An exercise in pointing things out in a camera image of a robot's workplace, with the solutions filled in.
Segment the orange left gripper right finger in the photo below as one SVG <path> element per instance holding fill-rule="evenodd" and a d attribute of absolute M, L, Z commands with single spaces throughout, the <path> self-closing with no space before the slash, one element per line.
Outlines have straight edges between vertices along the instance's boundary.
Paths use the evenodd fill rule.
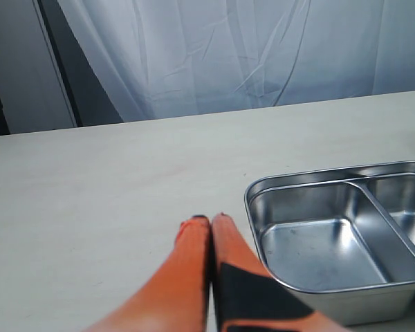
<path fill-rule="evenodd" d="M 213 281 L 219 331 L 347 331 L 303 303 L 266 270 L 231 216 L 212 220 Z"/>

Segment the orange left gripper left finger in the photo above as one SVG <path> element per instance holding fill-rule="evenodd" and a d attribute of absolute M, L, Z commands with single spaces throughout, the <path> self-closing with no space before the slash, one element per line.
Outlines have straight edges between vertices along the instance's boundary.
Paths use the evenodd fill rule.
<path fill-rule="evenodd" d="M 174 248 L 133 296 L 87 331 L 204 331 L 209 301 L 210 222 L 181 223 Z"/>

